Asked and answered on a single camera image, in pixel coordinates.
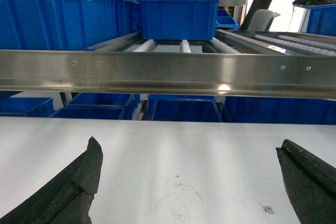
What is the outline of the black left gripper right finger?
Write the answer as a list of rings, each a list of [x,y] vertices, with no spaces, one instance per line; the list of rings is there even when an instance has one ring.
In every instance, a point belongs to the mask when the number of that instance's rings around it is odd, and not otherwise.
[[[288,139],[276,152],[300,223],[335,223],[335,167]]]

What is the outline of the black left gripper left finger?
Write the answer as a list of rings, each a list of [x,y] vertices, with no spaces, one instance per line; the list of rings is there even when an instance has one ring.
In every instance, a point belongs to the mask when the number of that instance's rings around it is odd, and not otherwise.
[[[1,223],[92,223],[103,152],[91,137],[85,152],[47,184],[1,218]]]

